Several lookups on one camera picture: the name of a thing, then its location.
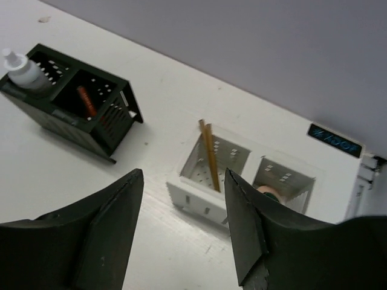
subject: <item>black organizer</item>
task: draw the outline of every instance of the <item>black organizer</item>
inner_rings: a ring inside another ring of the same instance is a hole
[[[133,122],[143,122],[129,82],[41,44],[27,56],[40,66],[52,88],[32,94],[4,76],[0,91],[43,128],[115,163],[110,156]],[[79,86],[87,90],[96,116],[87,117]]]

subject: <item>round object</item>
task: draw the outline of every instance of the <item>round object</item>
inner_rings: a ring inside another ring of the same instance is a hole
[[[285,204],[282,196],[273,187],[270,187],[267,185],[261,185],[257,188],[257,191],[263,193],[264,195],[266,195],[271,199],[274,199],[275,201],[278,201],[280,204]]]

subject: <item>wooden pencil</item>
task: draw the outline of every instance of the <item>wooden pencil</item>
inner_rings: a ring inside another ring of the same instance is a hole
[[[216,156],[213,152],[213,136],[212,136],[211,124],[206,125],[206,135],[207,135],[206,139],[207,139],[208,162],[210,166],[213,187],[216,191],[220,192],[219,179],[218,179],[218,166],[216,164]]]

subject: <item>gray wall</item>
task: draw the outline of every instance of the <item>gray wall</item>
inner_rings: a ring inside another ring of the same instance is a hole
[[[45,0],[387,156],[386,0]]]

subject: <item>pencil holder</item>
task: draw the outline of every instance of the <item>pencil holder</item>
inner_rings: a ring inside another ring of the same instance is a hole
[[[206,147],[197,128],[185,142],[180,162],[167,179],[172,203],[177,208],[228,227],[224,173],[229,168],[254,188],[267,185],[277,189],[285,206],[306,212],[312,192],[321,188],[322,170],[220,127],[212,126],[212,132],[220,192],[213,189]]]
[[[4,76],[0,91],[43,128],[115,163],[110,156],[133,122],[143,122],[129,82],[41,44],[27,56],[52,87],[32,94]],[[80,86],[93,102],[95,116],[88,115],[77,91]]]

